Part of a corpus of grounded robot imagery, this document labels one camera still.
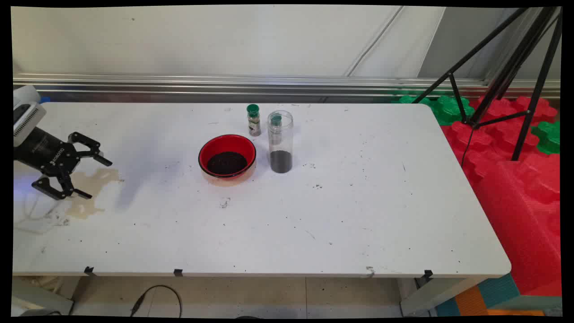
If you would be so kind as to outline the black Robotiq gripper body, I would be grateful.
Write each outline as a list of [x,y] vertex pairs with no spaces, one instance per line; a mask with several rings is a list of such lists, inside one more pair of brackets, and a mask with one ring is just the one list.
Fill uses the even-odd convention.
[[13,158],[47,177],[71,174],[80,163],[71,143],[35,127],[21,145],[13,148]]

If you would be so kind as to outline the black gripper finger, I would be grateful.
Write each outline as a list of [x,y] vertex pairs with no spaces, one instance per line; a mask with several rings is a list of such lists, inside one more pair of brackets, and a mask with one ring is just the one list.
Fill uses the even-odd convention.
[[103,153],[100,150],[100,143],[90,137],[87,137],[86,135],[75,131],[68,136],[68,143],[72,145],[75,143],[80,143],[85,147],[88,147],[88,150],[86,151],[76,151],[76,153],[74,153],[77,159],[92,158],[106,167],[111,167],[113,165],[112,161],[106,159],[103,156]]
[[[55,178],[59,182],[61,189],[58,190],[51,185],[51,178]],[[74,194],[85,200],[90,200],[92,198],[91,194],[74,187],[70,180],[70,174],[67,171],[60,172],[56,175],[42,174],[42,176],[34,181],[31,186],[56,201],[65,200]]]

